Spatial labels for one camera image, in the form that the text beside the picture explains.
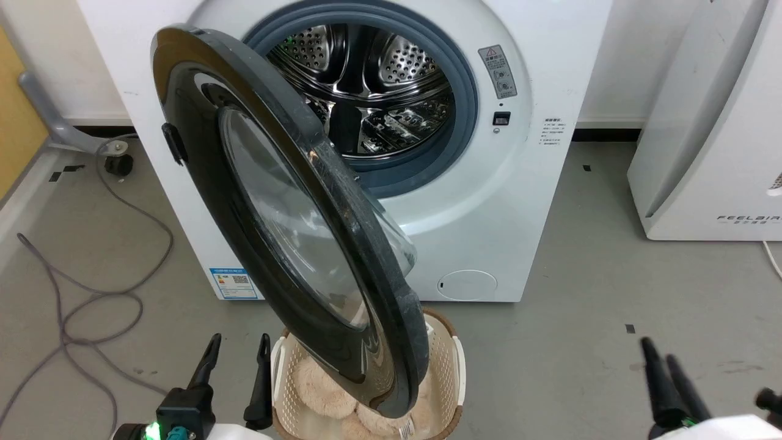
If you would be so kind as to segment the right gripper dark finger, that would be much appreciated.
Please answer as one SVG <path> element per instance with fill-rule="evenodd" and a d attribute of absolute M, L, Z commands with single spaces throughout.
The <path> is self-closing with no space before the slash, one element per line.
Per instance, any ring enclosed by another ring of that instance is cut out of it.
<path fill-rule="evenodd" d="M 675 430 L 682 428 L 686 412 L 667 373 L 667 368 L 650 337 L 640 339 L 645 366 L 645 378 L 654 428 Z"/>
<path fill-rule="evenodd" d="M 695 385 L 687 376 L 678 357 L 673 354 L 667 355 L 667 367 L 670 378 L 673 383 L 681 403 L 685 407 L 685 412 L 693 422 L 700 423 L 712 418 L 712 413 L 707 404 L 701 398 Z"/>

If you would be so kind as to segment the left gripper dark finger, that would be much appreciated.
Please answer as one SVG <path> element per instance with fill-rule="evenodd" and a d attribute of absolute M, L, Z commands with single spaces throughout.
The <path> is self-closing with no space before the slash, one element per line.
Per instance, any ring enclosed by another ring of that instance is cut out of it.
<path fill-rule="evenodd" d="M 271 338 L 264 333 L 257 353 L 257 372 L 252 393 L 244 409 L 245 427 L 252 431 L 263 431 L 273 424 Z"/>
<path fill-rule="evenodd" d="M 211 392 L 213 388 L 210 385 L 211 373 L 217 365 L 217 359 L 222 343 L 222 334 L 216 332 L 210 338 L 203 356 L 195 368 L 192 378 L 188 382 L 186 390 L 188 392 L 198 390 L 199 392 Z"/>

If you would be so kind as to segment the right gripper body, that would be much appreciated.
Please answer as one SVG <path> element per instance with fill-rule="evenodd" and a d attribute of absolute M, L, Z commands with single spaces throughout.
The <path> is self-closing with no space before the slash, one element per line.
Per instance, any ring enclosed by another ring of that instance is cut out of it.
<path fill-rule="evenodd" d="M 701 423 L 687 422 L 681 428 L 654 427 L 650 439 L 780 439 L 781 431 L 754 414 L 718 417 Z"/>

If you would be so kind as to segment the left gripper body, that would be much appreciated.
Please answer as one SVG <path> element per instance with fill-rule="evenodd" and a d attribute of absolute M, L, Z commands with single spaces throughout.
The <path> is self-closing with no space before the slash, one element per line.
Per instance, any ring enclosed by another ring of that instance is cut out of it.
<path fill-rule="evenodd" d="M 146 423 L 124 423 L 114 439 L 271 439 L 270 436 L 232 423 L 217 423 L 210 386 L 173 388 Z"/>

